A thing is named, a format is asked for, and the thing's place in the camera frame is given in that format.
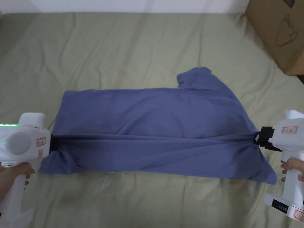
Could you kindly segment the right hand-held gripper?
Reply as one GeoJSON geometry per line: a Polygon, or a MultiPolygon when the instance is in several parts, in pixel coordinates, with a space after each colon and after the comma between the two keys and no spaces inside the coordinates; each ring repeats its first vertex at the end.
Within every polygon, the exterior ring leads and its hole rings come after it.
{"type": "MultiPolygon", "coordinates": [[[[262,127],[255,135],[254,143],[272,151],[282,152],[282,160],[290,158],[304,160],[304,114],[286,110],[285,119],[275,126],[262,127]]],[[[304,221],[304,183],[301,172],[291,169],[286,173],[283,194],[280,197],[266,193],[264,203],[284,215],[304,221]]]]}

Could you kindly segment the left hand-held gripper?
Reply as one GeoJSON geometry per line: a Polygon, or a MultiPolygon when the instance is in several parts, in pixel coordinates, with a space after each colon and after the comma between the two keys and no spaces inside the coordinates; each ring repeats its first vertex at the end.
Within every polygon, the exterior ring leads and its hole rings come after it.
{"type": "MultiPolygon", "coordinates": [[[[18,124],[0,125],[0,162],[14,167],[22,162],[43,159],[58,148],[58,140],[44,127],[45,114],[24,113],[18,124]]],[[[0,204],[1,228],[24,228],[33,218],[33,209],[21,211],[25,175],[18,176],[0,204]]]]}

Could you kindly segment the person's left hand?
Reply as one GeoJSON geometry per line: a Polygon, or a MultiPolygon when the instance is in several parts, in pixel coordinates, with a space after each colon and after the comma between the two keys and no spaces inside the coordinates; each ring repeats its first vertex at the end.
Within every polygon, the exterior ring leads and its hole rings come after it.
{"type": "Polygon", "coordinates": [[[25,175],[29,179],[35,170],[30,163],[23,162],[13,167],[1,167],[0,170],[0,201],[4,199],[11,189],[15,179],[20,175],[25,175]]]}

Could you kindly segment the person's right hand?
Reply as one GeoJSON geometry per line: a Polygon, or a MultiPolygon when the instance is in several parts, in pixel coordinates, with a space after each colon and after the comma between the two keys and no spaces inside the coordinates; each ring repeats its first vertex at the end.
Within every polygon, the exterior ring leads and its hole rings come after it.
{"type": "Polygon", "coordinates": [[[288,170],[298,170],[301,172],[300,175],[298,175],[298,179],[300,181],[304,181],[304,161],[300,160],[300,159],[296,159],[296,158],[290,158],[287,161],[283,161],[281,160],[281,168],[282,170],[282,174],[286,175],[288,170]]]}

